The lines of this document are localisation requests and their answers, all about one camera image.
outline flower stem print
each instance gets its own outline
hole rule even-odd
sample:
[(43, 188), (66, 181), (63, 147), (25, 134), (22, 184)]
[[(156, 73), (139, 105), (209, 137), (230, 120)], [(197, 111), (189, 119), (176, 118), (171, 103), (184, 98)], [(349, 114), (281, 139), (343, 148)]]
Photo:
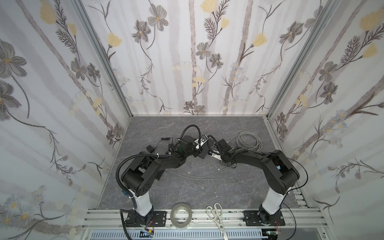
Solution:
[(384, 177), (384, 172), (381, 172), (379, 170), (374, 169), (373, 167), (371, 167), (368, 164), (364, 163), (362, 160), (360, 160), (360, 162), (359, 162), (355, 158), (355, 161), (356, 161), (356, 163), (354, 163), (354, 162), (347, 162), (346, 165), (341, 165), (339, 167), (328, 167), (329, 171), (338, 171), (338, 174), (335, 177), (336, 178), (335, 191), (337, 193), (340, 193), (339, 186), (337, 184), (338, 180), (340, 179), (340, 177), (341, 178), (345, 178), (346, 174), (349, 174), (351, 169), (353, 169), (354, 167), (356, 167), (356, 169), (357, 169), (356, 172), (355, 172), (355, 178), (356, 179), (361, 179), (360, 168), (368, 169), (368, 170), (365, 170), (363, 173), (365, 173), (365, 172), (379, 173), (379, 174), (383, 174), (383, 176), (381, 176), (380, 178)]
[[(222, 0), (220, 2), (220, 4), (218, 5), (218, 8), (216, 11), (214, 11), (215, 7), (216, 7), (216, 1), (214, 1), (215, 3), (213, 4), (213, 1), (208, 0), (208, 1), (205, 1), (204, 3), (202, 3), (202, 5), (201, 5), (201, 8), (203, 9), (203, 11), (212, 13), (212, 15), (214, 17), (214, 20), (212, 20), (212, 18), (210, 18), (210, 17), (208, 17), (204, 20), (204, 28), (205, 28), (205, 31), (207, 32), (207, 38), (209, 40), (211, 40), (211, 43), (209, 44), (208, 47), (210, 47), (212, 45), (212, 43), (214, 42), (217, 35), (219, 35), (221, 30), (223, 30), (223, 28), (226, 28), (229, 24), (229, 20), (227, 20), (225, 18), (222, 19), (222, 17), (227, 12), (229, 1), (230, 0)], [(219, 30), (218, 24), (219, 24), (220, 20), (222, 20), (222, 21), (221, 21), (221, 28)]]
[[(372, 57), (377, 53), (377, 48), (376, 48), (376, 44), (374, 43), (374, 40), (380, 40), (384, 36), (384, 23), (381, 23), (382, 21), (381, 14), (384, 11), (384, 9), (380, 9), (376, 12), (369, 13), (363, 18), (361, 18), (359, 26), (364, 31), (364, 33), (362, 33), (360, 36), (355, 35), (348, 41), (344, 51), (344, 55), (340, 59), (340, 64), (334, 64), (333, 61), (328, 61), (329, 56), (331, 55), (333, 50), (336, 48), (336, 46), (339, 44), (340, 40), (342, 39), (342, 36), (350, 26), (353, 18), (360, 11), (362, 5), (363, 3), (361, 3), (352, 13), (349, 20), (347, 21), (347, 24), (344, 26), (344, 28), (336, 38), (332, 47), (329, 49), (324, 59), (320, 62), (319, 66), (316, 68), (316, 70), (312, 74), (312, 77), (310, 78), (308, 85), (312, 85), (312, 82), (317, 77), (318, 73), (320, 73), (320, 76), (318, 79), (322, 83), (316, 92), (316, 96), (315, 96), (316, 106), (313, 106), (310, 108), (314, 108), (314, 107), (320, 106), (321, 104), (328, 104), (332, 102), (331, 95), (335, 94), (335, 91), (337, 89), (337, 85), (335, 85), (334, 83), (331, 83), (331, 81), (333, 80), (332, 74), (334, 72), (347, 66), (351, 62), (354, 62), (363, 58)], [(324, 88), (324, 92), (320, 96), (325, 99), (323, 100), (322, 103), (317, 104), (319, 91), (322, 87)], [(304, 94), (306, 90), (307, 90), (307, 87), (303, 89), (299, 97), (302, 94)], [(292, 112), (292, 110), (295, 107), (296, 107), (296, 104), (293, 104), (289, 112)], [(285, 122), (288, 120), (289, 116), (290, 116), (290, 113), (287, 114)]]
[(229, 80), (226, 82), (227, 90), (225, 91), (225, 97), (224, 97), (224, 107), (223, 107), (223, 114), (224, 115), (226, 115), (228, 112), (229, 96), (232, 93), (233, 88), (236, 85), (236, 83), (244, 82), (244, 81), (248, 80), (248, 78), (246, 76), (244, 76), (244, 69), (240, 67), (240, 64), (241, 64), (241, 61), (244, 59), (245, 53), (246, 53), (245, 45), (246, 45), (246, 42), (248, 39), (249, 25), (250, 25), (250, 19), (251, 19), (251, 15), (252, 15), (252, 4), (253, 4), (253, 1), (248, 0), (247, 8), (245, 10), (244, 22), (243, 22), (242, 39), (240, 42), (240, 49), (241, 50), (239, 50), (239, 55), (237, 57), (236, 62), (234, 62), (231, 65), (232, 68), (231, 68), (231, 72), (230, 72), (230, 77), (229, 77)]
[(101, 12), (101, 14), (102, 14), (103, 17), (104, 17), (105, 24), (107, 25), (109, 31), (112, 33), (112, 31), (111, 31), (111, 29), (110, 29), (110, 27), (108, 26), (108, 23), (107, 23), (107, 16), (108, 16), (108, 13), (109, 13), (109, 5), (110, 5), (110, 4), (111, 4), (111, 0), (108, 1), (108, 4), (107, 4), (105, 10), (104, 10), (104, 7), (103, 7), (102, 4), (100, 4), (100, 6), (101, 6), (101, 10), (98, 9), (98, 8), (96, 8), (96, 7), (93, 7), (93, 6), (89, 6), (89, 5), (87, 5), (87, 6), (93, 8), (93, 9), (96, 9), (96, 10), (98, 10), (99, 12)]
[(79, 52), (77, 49), (77, 40), (76, 40), (76, 27), (73, 24), (70, 24), (70, 29), (68, 29), (68, 25), (66, 23), (67, 17), (64, 14), (64, 9), (62, 6), (60, 6), (60, 0), (54, 0), (55, 2), (55, 11), (57, 14), (57, 20), (56, 23), (62, 28), (62, 29), (57, 29), (56, 34), (59, 37), (59, 40), (65, 44), (65, 46), (69, 47), (71, 50), (71, 53), (76, 53), (78, 58), (79, 57)]
[(265, 21), (270, 17), (272, 16), (272, 14), (276, 11), (276, 9), (283, 3), (285, 2), (286, 0), (282, 1), (281, 3), (279, 3), (274, 9), (273, 11), (271, 12), (272, 10), (272, 3), (270, 3), (270, 7), (269, 7), (269, 11), (267, 12), (267, 10), (261, 6), (258, 6), (259, 8), (263, 9), (266, 13), (266, 16), (265, 16), (265, 19), (264, 19), (264, 22), (263, 22), (263, 28), (262, 28), (262, 33), (264, 33), (264, 24), (265, 24)]
[(73, 228), (67, 224), (54, 225), (49, 223), (51, 220), (59, 219), (65, 216), (59, 215), (56, 217), (46, 217), (43, 211), (44, 192), (46, 186), (43, 185), (39, 189), (33, 191), (31, 198), (25, 198), (23, 195), (12, 194), (6, 201), (0, 204), (0, 227), (13, 227), (18, 231), (23, 229), (22, 233), (5, 239), (27, 239), (32, 230), (41, 233), (52, 233), (55, 229), (56, 234), (68, 233), (69, 229)]
[[(26, 64), (26, 60), (24, 58), (14, 56), (15, 55), (15, 49), (11, 44), (1, 41), (0, 54), (5, 56), (4, 51), (8, 52), (7, 56), (12, 56), (10, 58), (15, 61), (15, 63), (7, 63), (7, 64), (16, 64), (16, 63), (19, 63), (19, 65), (25, 65)], [(16, 80), (16, 78), (12, 75), (11, 70), (15, 74), (20, 75), (20, 76), (26, 76), (27, 75), (25, 70), (22, 69), (21, 67), (19, 67), (19, 66), (10, 67), (4, 63), (3, 64), (3, 71), (0, 73), (0, 77), (1, 78), (3, 78), (3, 77), (7, 78), (7, 77), (11, 76), (13, 78), (13, 80), (17, 83), (17, 85), (19, 87), (21, 87), (20, 84), (18, 83), (18, 81)], [(62, 175), (66, 177), (69, 184), (72, 185), (72, 179), (70, 178), (70, 175), (76, 174), (77, 172), (83, 170), (85, 168), (85, 166), (82, 169), (77, 170), (77, 171), (73, 171), (72, 167), (68, 168), (68, 166), (63, 166), (60, 162), (66, 161), (68, 159), (68, 156), (64, 156), (64, 157), (57, 159), (57, 155), (60, 156), (60, 154), (58, 152), (58, 148), (56, 145), (59, 142), (56, 140), (56, 138), (54, 136), (54, 134), (56, 134), (56, 133), (53, 132), (52, 130), (49, 130), (45, 126), (39, 126), (39, 125), (34, 125), (34, 124), (29, 124), (29, 123), (23, 122), (23, 121), (19, 120), (18, 118), (16, 118), (13, 114), (11, 114), (9, 112), (9, 108), (21, 107), (20, 102), (16, 98), (11, 96), (12, 94), (13, 94), (13, 86), (9, 83), (6, 83), (3, 80), (0, 80), (0, 121), (9, 120), (12, 118), (12, 119), (16, 120), (17, 122), (22, 123), (24, 125), (27, 125), (30, 127), (39, 127), (39, 128), (43, 128), (43, 129), (47, 130), (49, 132), (50, 144), (53, 143), (53, 153), (52, 153), (52, 159), (51, 159), (50, 163), (53, 163), (52, 166), (53, 165), (56, 166), (56, 172), (60, 171), (62, 173)], [(29, 101), (27, 101), (27, 102), (28, 102), (28, 115), (27, 115), (27, 118), (28, 118), (30, 108), (29, 108)]]
[[(271, 9), (272, 9), (272, 5), (270, 7), (270, 10), (269, 12), (267, 12), (264, 8), (262, 8), (266, 13), (267, 13), (267, 17), (266, 19), (272, 15), (272, 13), (270, 13)], [(276, 71), (277, 69), (279, 69), (281, 67), (281, 64), (283, 62), (283, 46), (284, 46), (284, 43), (286, 41), (288, 41), (289, 43), (293, 43), (294, 39), (295, 39), (295, 36), (298, 36), (300, 35), (302, 32), (303, 32), (303, 27), (306, 28), (307, 30), (304, 32), (304, 34), (301, 36), (301, 38), (295, 43), (293, 44), (292, 46), (290, 46), (289, 48), (286, 48), (284, 49), (284, 51), (294, 47), (296, 44), (298, 44), (302, 39), (303, 37), (306, 35), (306, 33), (312, 29), (312, 27), (315, 25), (318, 17), (320, 16), (320, 13), (321, 11), (323, 10), (323, 7), (321, 5), (321, 1), (320, 1), (320, 6), (318, 9), (315, 10), (314, 12), (314, 18), (309, 18), (307, 19), (306, 23), (300, 23), (300, 22), (294, 22), (289, 28), (288, 28), (288, 33), (286, 34), (282, 34), (280, 35), (280, 43), (281, 43), (281, 48), (280, 48), (280, 63), (275, 66), (274, 68), (272, 68), (271, 71), (267, 72), (267, 73), (264, 73), (262, 75), (260, 75), (260, 77), (258, 78), (258, 80), (256, 81), (256, 84), (254, 85), (253, 89), (249, 92), (249, 94), (252, 94), (253, 92), (255, 92), (259, 97), (263, 97), (263, 95), (260, 94), (260, 89), (261, 89), (261, 84), (262, 84), (262, 81), (263, 83), (267, 83), (267, 78), (272, 76)], [(254, 43), (253, 45), (255, 46), (261, 46), (264, 42), (266, 42), (266, 39), (264, 39), (264, 35), (263, 35), (263, 32), (260, 33), (254, 40)]]
[(15, 56), (15, 49), (13, 48), (13, 46), (2, 40), (0, 40), (0, 59), (2, 59), (2, 61), (0, 61), (0, 70), (1, 70), (0, 78), (12, 77), (15, 83), (23, 91), (23, 94), (25, 96), (25, 99), (28, 105), (27, 118), (29, 118), (30, 106), (29, 106), (28, 96), (26, 95), (24, 88), (20, 85), (20, 83), (16, 80), (16, 78), (12, 74), (13, 72), (19, 77), (25, 77), (27, 73), (20, 66), (26, 65), (26, 60), (22, 57)]
[(299, 155), (305, 152), (305, 150), (311, 146), (314, 142), (316, 142), (319, 137), (321, 138), (323, 135), (327, 134), (330, 136), (329, 143), (332, 145), (336, 145), (336, 147), (340, 148), (343, 145), (341, 144), (341, 139), (335, 137), (335, 133), (342, 132), (346, 129), (345, 121), (355, 114), (368, 114), (372, 116), (377, 116), (377, 113), (374, 113), (374, 108), (382, 109), (384, 108), (384, 102), (368, 105), (373, 98), (379, 94), (384, 89), (384, 76), (378, 81), (376, 85), (374, 85), (370, 90), (368, 90), (351, 108), (348, 110), (338, 110), (336, 115), (328, 120), (327, 123), (323, 125), (320, 129), (317, 128), (317, 132), (308, 138), (307, 141), (299, 149)]
[(105, 162), (105, 158), (101, 161), (100, 164), (97, 164), (97, 163), (94, 163), (94, 162), (87, 162), (87, 163), (92, 163), (94, 165), (96, 165), (96, 170), (99, 172), (99, 175), (100, 175), (100, 180), (102, 180), (103, 178), (101, 177), (101, 172), (99, 169), (102, 169), (103, 170), (103, 174), (108, 174), (109, 170), (111, 169), (111, 165), (107, 162)]
[(332, 223), (333, 223), (333, 220), (332, 220), (332, 216), (331, 216), (331, 213), (329, 212), (329, 209), (333, 206), (336, 205), (336, 203), (339, 201), (340, 197), (336, 200), (336, 202), (334, 204), (329, 204), (329, 203), (326, 203), (326, 202), (320, 202), (320, 201), (317, 201), (316, 199), (312, 198), (313, 200), (315, 200), (316, 202), (320, 203), (320, 204), (325, 204), (326, 206), (323, 208), (323, 210), (325, 209), (328, 209), (328, 214), (329, 214), (329, 218), (331, 219)]
[[(149, 12), (153, 15), (151, 17), (148, 17), (148, 23), (150, 26), (153, 26), (154, 27), (154, 33), (156, 31), (156, 27), (158, 28), (159, 31), (163, 31), (164, 30), (164, 26), (168, 26), (168, 21), (166, 19), (164, 19), (166, 16), (167, 16), (167, 11), (161, 6), (161, 5), (158, 5), (158, 6), (155, 6), (154, 4), (152, 4), (150, 1), (150, 8), (149, 8)], [(150, 27), (148, 26), (148, 23), (146, 21), (139, 21), (139, 20), (136, 20), (136, 23), (135, 23), (135, 26), (134, 26), (134, 29), (137, 31), (137, 33), (133, 33), (132, 34), (132, 37), (135, 39), (135, 42), (139, 43), (140, 44), (140, 48), (141, 50), (143, 51), (143, 53), (145, 54), (145, 56), (150, 60), (151, 64), (149, 65), (149, 67), (147, 68), (148, 70), (141, 74), (140, 75), (140, 84), (141, 84), (141, 91), (140, 91), (140, 94), (143, 95), (144, 94), (144, 91), (151, 95), (152, 97), (154, 98), (157, 98), (158, 96), (156, 95), (153, 95), (150, 91), (149, 91), (149, 87), (147, 85), (147, 83), (151, 83), (151, 81), (149, 80), (149, 74), (152, 73), (152, 68), (154, 68), (154, 65), (153, 65), (153, 62), (152, 62), (152, 59), (149, 57), (149, 55), (145, 52), (143, 46), (142, 46), (142, 43), (141, 43), (141, 40), (144, 40), (145, 42), (148, 42), (149, 39), (148, 39), (148, 35), (151, 33), (151, 29)], [(153, 38), (153, 42), (152, 44), (147, 48), (149, 49), (154, 41), (155, 41), (155, 34), (154, 34), (154, 38)], [(167, 108), (164, 106), (164, 102), (163, 100), (159, 97), (161, 103), (162, 103), (162, 106), (160, 107), (160, 111), (159, 113)]]

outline scissors blade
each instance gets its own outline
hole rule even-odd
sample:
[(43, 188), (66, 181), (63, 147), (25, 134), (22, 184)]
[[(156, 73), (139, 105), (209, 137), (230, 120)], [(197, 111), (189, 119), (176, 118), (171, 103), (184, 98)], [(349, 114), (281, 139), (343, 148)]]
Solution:
[(225, 229), (223, 229), (221, 232), (223, 233), (224, 240), (228, 240), (227, 232), (225, 231)]

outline floral wallpaper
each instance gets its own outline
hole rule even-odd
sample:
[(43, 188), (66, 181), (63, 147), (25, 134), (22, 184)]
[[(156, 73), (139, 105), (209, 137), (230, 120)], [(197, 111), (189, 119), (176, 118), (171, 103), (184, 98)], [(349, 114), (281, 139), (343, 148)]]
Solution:
[(82, 0), (134, 114), (267, 114), (326, 1)]
[(303, 192), (338, 240), (383, 235), (383, 56), (383, 3), (341, 1), (268, 116), (286, 152), (307, 169)]
[(128, 118), (70, 2), (0, 3), (0, 232), (79, 239)]

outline gray coiled cable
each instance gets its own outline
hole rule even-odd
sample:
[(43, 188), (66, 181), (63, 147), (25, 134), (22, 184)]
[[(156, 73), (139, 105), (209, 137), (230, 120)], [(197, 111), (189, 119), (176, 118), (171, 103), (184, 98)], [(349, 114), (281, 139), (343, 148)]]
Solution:
[[(252, 137), (254, 137), (256, 139), (256, 145), (253, 146), (250, 143), (248, 143), (244, 139), (245, 135), (251, 135)], [(259, 138), (259, 136), (257, 136), (255, 133), (250, 132), (250, 131), (241, 131), (239, 133), (239, 135), (237, 135), (236, 137), (231, 138), (228, 142), (230, 142), (230, 141), (232, 141), (234, 139), (236, 139), (236, 144), (239, 147), (242, 147), (242, 148), (245, 148), (245, 149), (248, 149), (248, 150), (256, 149), (256, 151), (260, 151), (262, 149), (262, 147), (263, 147), (263, 143), (262, 143), (261, 139)]]

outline gray flower print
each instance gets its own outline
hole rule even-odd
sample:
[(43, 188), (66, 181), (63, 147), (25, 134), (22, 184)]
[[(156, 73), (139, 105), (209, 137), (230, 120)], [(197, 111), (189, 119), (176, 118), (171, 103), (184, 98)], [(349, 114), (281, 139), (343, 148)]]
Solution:
[(87, 73), (87, 68), (85, 66), (80, 66), (80, 62), (77, 58), (74, 58), (74, 61), (71, 62), (72, 71), (76, 72), (76, 78), (81, 80), (85, 79), (85, 73)]
[(194, 105), (195, 105), (195, 104), (194, 104), (192, 101), (185, 102), (185, 107), (184, 107), (184, 109), (185, 109), (185, 110), (193, 109), (193, 106), (194, 106)]
[(320, 95), (321, 98), (325, 98), (324, 104), (333, 102), (332, 94), (336, 94), (337, 85), (333, 82), (328, 83), (324, 86), (324, 92)]
[(136, 20), (136, 25), (134, 27), (137, 30), (137, 33), (132, 34), (132, 37), (135, 38), (135, 42), (139, 43), (141, 38), (148, 42), (148, 34), (151, 33), (151, 29), (149, 28), (147, 22)]
[(323, 10), (323, 6), (320, 6), (318, 9), (316, 9), (315, 12), (313, 13), (314, 18), (307, 19), (304, 27), (305, 28), (312, 28), (314, 26), (314, 24), (316, 23), (317, 18), (319, 17), (322, 10)]
[(332, 61), (327, 62), (324, 65), (324, 69), (320, 69), (319, 73), (321, 76), (319, 77), (319, 80), (322, 81), (325, 79), (326, 82), (329, 82), (332, 80), (332, 75), (334, 71), (336, 71), (337, 64), (333, 64)]
[(11, 96), (12, 93), (12, 85), (0, 80), (0, 121), (10, 119), (8, 108), (18, 108), (21, 106), (19, 101)]
[(23, 65), (26, 65), (26, 60), (15, 56), (13, 46), (0, 40), (0, 78), (9, 78), (12, 72), (19, 77), (25, 77), (26, 71), (20, 67)]
[(200, 59), (204, 59), (205, 57), (209, 57), (211, 55), (211, 51), (208, 51), (207, 49), (209, 48), (208, 42), (206, 43), (199, 43), (197, 45), (197, 50), (198, 52), (196, 55), (200, 55)]
[(212, 63), (211, 68), (213, 68), (215, 66), (217, 66), (218, 68), (221, 68), (221, 66), (224, 63), (220, 62), (220, 60), (221, 60), (221, 56), (219, 53), (218, 54), (212, 54), (211, 58), (209, 60)]
[(296, 35), (299, 35), (303, 32), (303, 23), (297, 23), (296, 21), (289, 27), (288, 33), (280, 35), (280, 43), (288, 42), (293, 43)]
[(160, 31), (163, 31), (163, 25), (168, 26), (168, 21), (164, 19), (167, 15), (167, 11), (165, 11), (165, 9), (160, 5), (156, 7), (154, 4), (151, 4), (149, 12), (154, 16), (148, 17), (149, 25), (157, 26)]
[(197, 115), (205, 114), (205, 106), (198, 105), (195, 107), (194, 111)]
[(100, 77), (100, 70), (96, 70), (95, 66), (92, 63), (89, 63), (88, 67), (88, 73), (90, 77), (93, 77), (93, 80), (96, 82), (96, 78)]
[(118, 122), (116, 123), (114, 131), (115, 131), (116, 137), (121, 137), (122, 136), (122, 127), (119, 125)]
[(112, 145), (114, 137), (115, 137), (115, 134), (113, 134), (113, 131), (112, 130), (108, 130), (107, 139), (109, 140), (109, 144), (110, 145)]
[(285, 138), (285, 134), (287, 134), (287, 133), (288, 133), (287, 127), (285, 125), (281, 125), (279, 127), (279, 134), (280, 134), (281, 138)]

